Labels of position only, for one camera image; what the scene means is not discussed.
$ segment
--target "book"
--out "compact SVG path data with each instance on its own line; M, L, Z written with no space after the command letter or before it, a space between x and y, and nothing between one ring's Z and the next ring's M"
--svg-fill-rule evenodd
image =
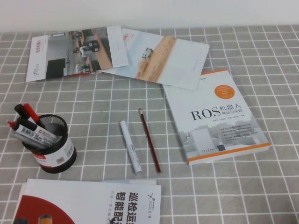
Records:
M120 26L33 37L26 82L128 65Z
M105 72L195 90L208 44L122 29L129 65Z
M14 224L159 224L161 185L28 179Z
M195 91L163 87L189 165L269 149L227 70L202 73Z

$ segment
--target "stack of brochures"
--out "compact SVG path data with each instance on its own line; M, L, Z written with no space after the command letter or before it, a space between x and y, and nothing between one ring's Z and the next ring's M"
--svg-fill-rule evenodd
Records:
M26 81L105 72L195 90L209 45L120 26L32 38Z

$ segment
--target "red pencil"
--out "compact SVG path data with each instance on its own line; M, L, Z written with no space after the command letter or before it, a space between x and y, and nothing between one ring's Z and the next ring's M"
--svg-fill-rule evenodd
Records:
M158 161L158 158L157 158L157 155L156 155L156 152L155 152L154 145L153 145L153 143L152 143L152 141L150 139L150 133L149 133L148 127L146 125L146 122L145 122L145 119L144 119L144 114L143 114L141 108L139 108L139 114L140 114L140 118L141 118L141 121L142 121L142 124L143 124L143 128L145 130L146 137L148 138L150 152L151 152L151 155L153 157L157 173L160 173L161 172L161 168L160 168L160 165L159 165L159 161Z

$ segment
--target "white marker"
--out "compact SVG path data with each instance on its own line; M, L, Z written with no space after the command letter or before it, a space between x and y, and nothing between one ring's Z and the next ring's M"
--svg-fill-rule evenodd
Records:
M124 120L121 121L121 129L122 129L123 136L125 137L125 140L126 140L127 150L129 151L130 158L131 158L131 161L132 161L132 164L134 167L134 171L137 174L138 172L141 172L142 170L141 170L141 167L140 167L137 155L136 155L135 148L133 146L133 142L131 140L131 136L130 136L127 124Z
M22 142L25 142L25 143L27 143L27 144L29 144L31 146L34 146L36 148L45 149L45 146L43 146L42 144L40 144L40 143L38 143L36 141L33 141L33 140L29 139L29 138L26 138L25 136L20 135L20 134L18 134L16 132L12 132L11 136L14 137L14 138L16 138L16 139L18 139L18 140L21 140Z
M8 121L10 127L15 131L15 133L22 135L28 139L31 139L39 144L42 144L45 147L50 147L54 144L53 141L46 139L40 133L30 130L29 128L20 125L18 122Z

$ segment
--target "black mesh pen holder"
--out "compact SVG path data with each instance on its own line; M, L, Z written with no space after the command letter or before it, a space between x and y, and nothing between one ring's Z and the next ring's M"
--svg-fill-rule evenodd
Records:
M44 149L22 143L32 152L42 170L51 174L63 172L72 166L77 157L76 149L68 136L67 124L63 118L54 114L45 114L39 118L45 129L57 136L56 143Z

